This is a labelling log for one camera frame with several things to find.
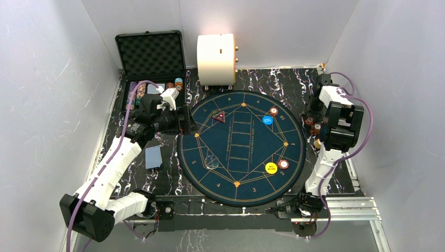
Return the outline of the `blue small blind button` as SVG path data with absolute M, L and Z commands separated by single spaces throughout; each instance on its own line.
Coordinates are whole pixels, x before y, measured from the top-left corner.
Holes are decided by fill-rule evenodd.
M 273 124 L 273 117 L 270 115 L 266 115 L 262 117 L 262 123 L 265 125 L 272 125 Z

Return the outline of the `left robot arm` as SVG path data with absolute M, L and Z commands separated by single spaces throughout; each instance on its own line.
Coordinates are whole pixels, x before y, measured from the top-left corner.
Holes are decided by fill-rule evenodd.
M 75 231 L 102 242 L 116 224 L 129 217 L 154 217 L 157 205 L 152 193 L 138 188 L 115 200 L 110 200 L 110 196 L 129 165 L 157 133 L 196 132 L 189 105 L 174 108 L 160 96 L 143 98 L 137 110 L 126 112 L 122 128 L 91 177 L 73 195 L 65 194 L 61 198 L 59 206 L 68 232 Z

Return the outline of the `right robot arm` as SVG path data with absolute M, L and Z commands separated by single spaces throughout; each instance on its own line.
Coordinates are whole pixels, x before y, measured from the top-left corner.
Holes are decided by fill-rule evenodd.
M 313 220 L 327 207 L 329 181 L 345 154 L 357 144 L 365 112 L 363 106 L 353 104 L 346 96 L 347 92 L 333 83 L 331 74 L 319 74 L 304 114 L 322 119 L 320 151 L 311 175 L 296 197 L 269 209 L 276 217 Z

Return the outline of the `red poker chip stack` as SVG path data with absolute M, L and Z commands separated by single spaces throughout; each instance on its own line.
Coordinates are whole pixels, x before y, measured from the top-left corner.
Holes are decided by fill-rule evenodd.
M 314 124 L 314 119 L 312 117 L 306 117 L 304 123 L 305 125 L 312 126 Z

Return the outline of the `brown poker chip stack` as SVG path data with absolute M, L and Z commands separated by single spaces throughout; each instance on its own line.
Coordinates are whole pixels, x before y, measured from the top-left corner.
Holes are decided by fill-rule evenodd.
M 322 125 L 320 123 L 315 123 L 311 126 L 310 134 L 317 136 L 321 132 Z

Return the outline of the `clear dealer button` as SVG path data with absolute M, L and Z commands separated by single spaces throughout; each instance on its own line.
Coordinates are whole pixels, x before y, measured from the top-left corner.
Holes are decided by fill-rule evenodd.
M 214 154 L 207 155 L 204 161 L 204 167 L 208 170 L 214 170 L 220 166 L 219 158 Z

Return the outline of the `yellow big blind button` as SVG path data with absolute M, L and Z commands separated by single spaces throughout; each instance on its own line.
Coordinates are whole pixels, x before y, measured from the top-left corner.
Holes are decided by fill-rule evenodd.
M 264 169 L 268 174 L 275 174 L 278 170 L 278 166 L 273 162 L 269 162 L 265 165 Z

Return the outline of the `red chips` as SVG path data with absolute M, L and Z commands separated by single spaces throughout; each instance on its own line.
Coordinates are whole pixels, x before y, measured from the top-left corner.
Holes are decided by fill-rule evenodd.
M 272 107 L 269 110 L 269 114 L 273 117 L 277 116 L 279 114 L 279 109 L 276 107 Z
M 277 163 L 277 166 L 280 168 L 280 169 L 283 169 L 283 170 L 286 170 L 286 169 L 288 169 L 289 168 L 289 162 L 287 161 L 287 160 L 280 160 L 278 163 Z

